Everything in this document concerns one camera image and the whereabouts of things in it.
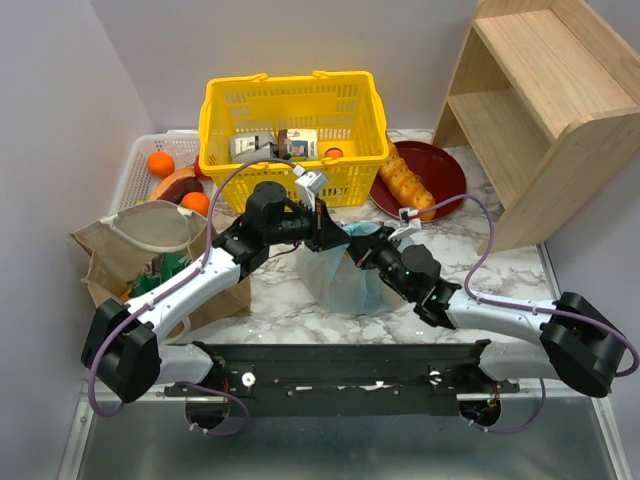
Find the blue cartoon plastic bag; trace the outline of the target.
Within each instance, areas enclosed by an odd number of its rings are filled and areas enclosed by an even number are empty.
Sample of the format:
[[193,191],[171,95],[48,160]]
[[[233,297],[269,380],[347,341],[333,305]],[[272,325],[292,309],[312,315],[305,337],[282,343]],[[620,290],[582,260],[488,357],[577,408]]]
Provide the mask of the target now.
[[379,272],[355,266],[346,246],[318,253],[302,247],[295,254],[296,272],[323,309],[347,315],[395,311],[406,302],[379,277]]

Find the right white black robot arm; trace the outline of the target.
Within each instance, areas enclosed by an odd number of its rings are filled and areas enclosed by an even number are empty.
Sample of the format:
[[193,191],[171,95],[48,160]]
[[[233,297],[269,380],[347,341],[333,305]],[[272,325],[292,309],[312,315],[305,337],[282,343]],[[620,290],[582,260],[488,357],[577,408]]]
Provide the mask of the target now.
[[508,346],[487,346],[479,367],[491,379],[559,379],[595,398],[611,391],[630,345],[591,305],[576,294],[557,302],[515,302],[482,296],[441,277],[441,265],[423,245],[398,248],[388,228],[352,238],[347,252],[355,265],[375,270],[383,283],[412,304],[433,327],[475,329],[514,338]]

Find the green snack bag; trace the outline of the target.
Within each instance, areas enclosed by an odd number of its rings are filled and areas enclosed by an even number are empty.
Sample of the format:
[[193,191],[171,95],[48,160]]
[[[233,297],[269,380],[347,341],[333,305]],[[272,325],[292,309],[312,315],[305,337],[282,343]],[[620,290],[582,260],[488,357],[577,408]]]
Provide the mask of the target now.
[[162,253],[152,258],[133,281],[130,298],[136,298],[157,288],[180,273],[192,262],[188,255]]

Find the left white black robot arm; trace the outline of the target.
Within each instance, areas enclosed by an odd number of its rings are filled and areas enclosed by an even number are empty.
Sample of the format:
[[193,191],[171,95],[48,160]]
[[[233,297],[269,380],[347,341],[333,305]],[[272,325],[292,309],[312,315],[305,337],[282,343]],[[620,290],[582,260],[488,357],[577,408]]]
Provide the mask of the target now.
[[89,381],[101,381],[124,403],[156,384],[202,382],[214,366],[212,355],[195,344],[166,346],[164,339],[205,302],[264,264],[271,246],[300,242],[322,251],[349,243],[319,196],[326,183],[319,172],[303,174],[295,182],[297,202],[282,185],[259,183],[244,213],[209,240],[188,267],[126,304],[103,302],[81,356]]

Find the brown jute tote bag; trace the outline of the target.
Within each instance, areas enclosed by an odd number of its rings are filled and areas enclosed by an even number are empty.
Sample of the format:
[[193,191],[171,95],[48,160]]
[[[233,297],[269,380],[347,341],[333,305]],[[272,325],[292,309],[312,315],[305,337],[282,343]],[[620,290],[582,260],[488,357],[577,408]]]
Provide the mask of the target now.
[[151,201],[70,233],[90,256],[82,282],[96,306],[106,300],[122,302],[134,280],[159,254],[194,260],[204,252],[206,218],[167,201]]

